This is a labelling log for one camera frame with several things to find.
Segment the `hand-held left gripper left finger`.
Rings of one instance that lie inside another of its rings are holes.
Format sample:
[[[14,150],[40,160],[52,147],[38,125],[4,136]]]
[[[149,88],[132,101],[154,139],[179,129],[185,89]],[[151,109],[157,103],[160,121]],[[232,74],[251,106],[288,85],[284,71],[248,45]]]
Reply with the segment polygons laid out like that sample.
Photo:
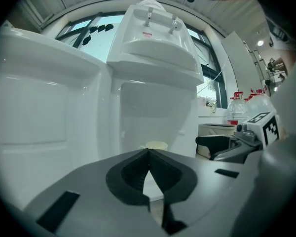
[[[35,237],[165,237],[143,194],[148,150],[81,166],[26,207]]]

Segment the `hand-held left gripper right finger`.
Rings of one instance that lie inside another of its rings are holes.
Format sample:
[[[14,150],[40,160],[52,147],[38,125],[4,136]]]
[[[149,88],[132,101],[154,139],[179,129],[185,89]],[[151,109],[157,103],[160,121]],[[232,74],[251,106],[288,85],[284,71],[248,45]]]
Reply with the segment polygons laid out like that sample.
[[[149,150],[149,170],[164,196],[162,225],[151,237],[233,237],[241,204],[232,186],[242,165]]]

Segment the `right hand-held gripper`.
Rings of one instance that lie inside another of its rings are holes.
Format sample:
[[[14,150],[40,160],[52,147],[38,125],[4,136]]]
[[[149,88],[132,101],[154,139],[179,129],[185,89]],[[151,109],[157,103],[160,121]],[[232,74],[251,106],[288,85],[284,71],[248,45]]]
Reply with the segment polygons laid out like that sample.
[[[198,136],[196,144],[207,147],[209,160],[244,164],[248,155],[279,140],[275,111],[259,113],[237,125],[234,136]]]

